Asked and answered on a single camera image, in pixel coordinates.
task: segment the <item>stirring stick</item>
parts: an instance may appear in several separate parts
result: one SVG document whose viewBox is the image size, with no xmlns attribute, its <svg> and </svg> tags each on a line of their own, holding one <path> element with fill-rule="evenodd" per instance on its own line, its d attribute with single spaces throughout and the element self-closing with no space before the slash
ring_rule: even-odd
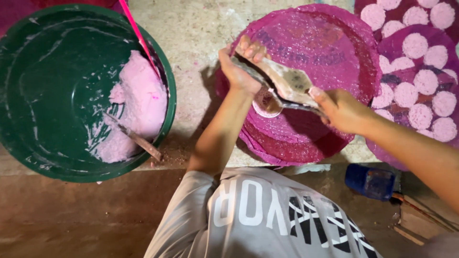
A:
<svg viewBox="0 0 459 258">
<path fill-rule="evenodd" d="M 135 23 L 134 18 L 132 17 L 131 12 L 129 11 L 129 7 L 126 4 L 126 1 L 119 0 L 119 3 L 121 4 L 121 7 L 126 13 L 126 17 L 128 18 L 129 23 L 132 26 L 132 29 L 134 29 L 135 35 L 137 35 L 137 37 L 139 38 L 139 43 L 142 45 L 143 49 L 145 50 L 146 55 L 148 56 L 148 60 L 150 61 L 151 66 L 153 66 L 153 69 L 155 70 L 156 75 L 158 76 L 158 78 L 161 78 L 161 76 L 159 75 L 159 71 L 157 67 L 155 66 L 155 63 L 153 62 L 153 59 L 150 56 L 150 52 L 148 51 L 148 48 L 146 47 L 145 40 L 142 37 L 142 33 L 140 33 L 139 27 L 137 27 L 137 24 Z"/>
<path fill-rule="evenodd" d="M 129 138 L 131 138 L 133 141 L 135 141 L 135 143 L 137 143 L 140 147 L 142 147 L 153 158 L 157 159 L 158 161 L 161 161 L 162 154 L 151 143 L 149 143 L 144 138 L 140 137 L 140 135 L 136 134 L 133 130 L 125 127 L 124 125 L 122 125 L 119 122 L 118 118 L 116 118 L 116 117 L 114 117 L 114 116 L 112 116 L 111 114 L 108 114 L 108 113 L 103 113 L 103 114 L 104 114 L 104 116 L 107 116 L 112 121 L 114 121 L 115 124 L 118 126 L 118 128 L 121 130 L 121 132 L 123 132 L 125 135 L 127 135 Z"/>
</svg>

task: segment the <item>work surface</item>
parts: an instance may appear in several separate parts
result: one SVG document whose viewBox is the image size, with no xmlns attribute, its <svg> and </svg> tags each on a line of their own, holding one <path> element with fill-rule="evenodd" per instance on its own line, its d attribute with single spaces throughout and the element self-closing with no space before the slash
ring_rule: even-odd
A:
<svg viewBox="0 0 459 258">
<path fill-rule="evenodd" d="M 353 12 L 351 0 L 317 0 Z M 130 0 L 134 19 L 158 42 L 175 75 L 177 110 L 171 131 L 161 144 L 164 160 L 151 167 L 149 160 L 136 170 L 186 168 L 190 152 L 215 114 L 221 100 L 214 92 L 213 73 L 218 50 L 251 21 L 274 10 L 311 4 L 304 0 Z M 322 164 L 378 162 L 365 140 L 356 137 Z M 0 146 L 0 175 L 34 174 Z M 228 167 L 267 166 L 244 143 L 236 144 Z"/>
</svg>

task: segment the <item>man's right hand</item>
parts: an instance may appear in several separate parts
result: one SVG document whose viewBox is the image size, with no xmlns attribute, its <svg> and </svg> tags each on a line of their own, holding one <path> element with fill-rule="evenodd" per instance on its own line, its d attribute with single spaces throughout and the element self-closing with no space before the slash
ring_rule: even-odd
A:
<svg viewBox="0 0 459 258">
<path fill-rule="evenodd" d="M 344 133 L 364 135 L 370 120 L 382 118 L 342 89 L 323 91 L 312 87 L 309 94 L 328 116 L 322 122 Z"/>
</svg>

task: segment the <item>dirty floor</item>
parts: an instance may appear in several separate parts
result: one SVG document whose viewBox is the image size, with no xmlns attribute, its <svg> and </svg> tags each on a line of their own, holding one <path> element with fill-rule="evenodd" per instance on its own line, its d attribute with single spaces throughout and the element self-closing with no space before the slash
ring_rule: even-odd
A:
<svg viewBox="0 0 459 258">
<path fill-rule="evenodd" d="M 345 166 L 291 178 L 340 205 L 387 258 L 417 246 L 390 226 L 398 206 L 353 194 Z M 0 258 L 140 258 L 184 170 L 139 171 L 98 185 L 0 178 Z"/>
</svg>

